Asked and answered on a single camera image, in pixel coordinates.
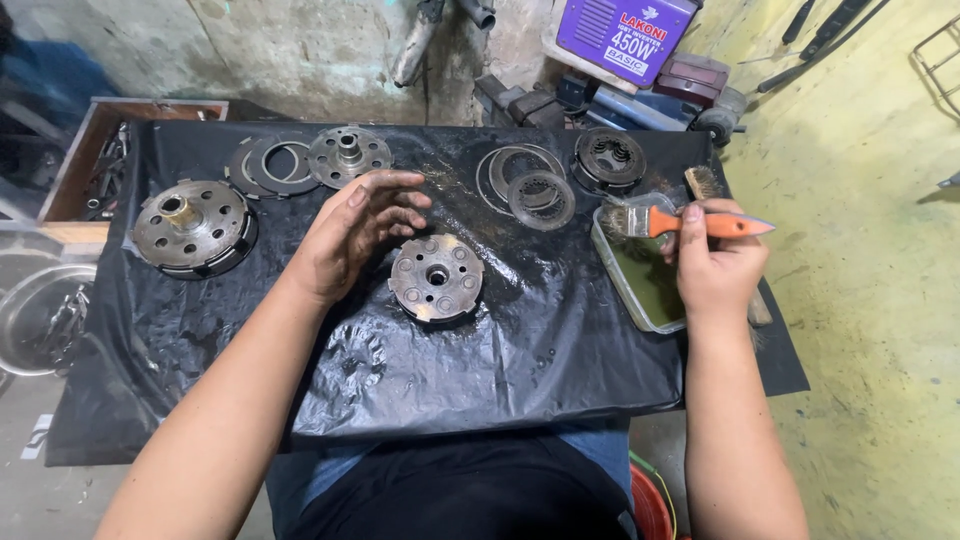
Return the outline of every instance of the table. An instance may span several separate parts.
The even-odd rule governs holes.
[[[131,180],[108,242],[63,398],[47,439],[47,465],[131,462],[256,307],[331,190],[251,201],[260,233],[248,257],[209,280],[173,280],[140,260],[127,233],[149,195],[178,179],[222,179],[239,142],[325,124],[153,121],[132,125]],[[484,260],[479,308],[424,326],[402,311],[387,278],[396,250],[374,256],[318,336],[284,449],[466,430],[528,427],[682,406],[684,331],[638,331],[589,239],[600,198],[572,177],[577,214],[542,233],[488,208],[474,170],[490,150],[529,142],[569,163],[576,131],[369,126],[385,136],[394,168],[423,171],[434,201],[429,233],[453,233]],[[709,138],[633,132],[647,154],[644,181],[681,186],[684,170],[710,164],[726,186]],[[684,197],[680,188],[671,190]],[[759,330],[768,395],[808,389],[765,282],[774,316]],[[270,359],[263,358],[264,369]]]

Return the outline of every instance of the forearm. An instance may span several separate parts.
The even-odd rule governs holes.
[[[707,540],[806,538],[806,521],[770,416],[743,317],[689,321],[686,483]]]
[[[137,457],[97,538],[232,538],[326,314],[281,276]]]

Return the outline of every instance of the paintbrush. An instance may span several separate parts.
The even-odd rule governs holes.
[[[705,219],[707,236],[714,238],[756,236],[776,228],[772,223],[739,213],[709,213]],[[604,202],[600,222],[604,232],[615,243],[626,238],[655,238],[663,233],[679,231],[684,226],[682,217],[671,215],[658,207],[629,205],[613,198]]]

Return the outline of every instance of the hand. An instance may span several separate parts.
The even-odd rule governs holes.
[[[283,274],[323,308],[340,301],[378,243],[426,227],[415,209],[432,202],[420,184],[420,173],[386,169],[347,184],[320,208]]]
[[[763,275],[769,250],[756,236],[721,239],[717,251],[707,246],[704,210],[743,213],[730,199],[707,199],[687,205],[679,241],[675,236],[660,247],[667,262],[680,261],[677,288],[687,319],[746,320],[747,304]]]

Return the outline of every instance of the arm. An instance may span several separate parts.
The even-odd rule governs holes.
[[[174,407],[123,480],[97,539],[233,538],[270,461],[320,324],[373,247],[412,235],[420,174],[374,171],[324,204],[250,319]]]
[[[743,213],[729,200],[713,211]],[[806,539],[800,493],[770,416],[747,324],[767,248],[755,237],[707,246],[703,210],[684,212],[678,287],[690,339],[686,365],[686,489],[704,539]]]

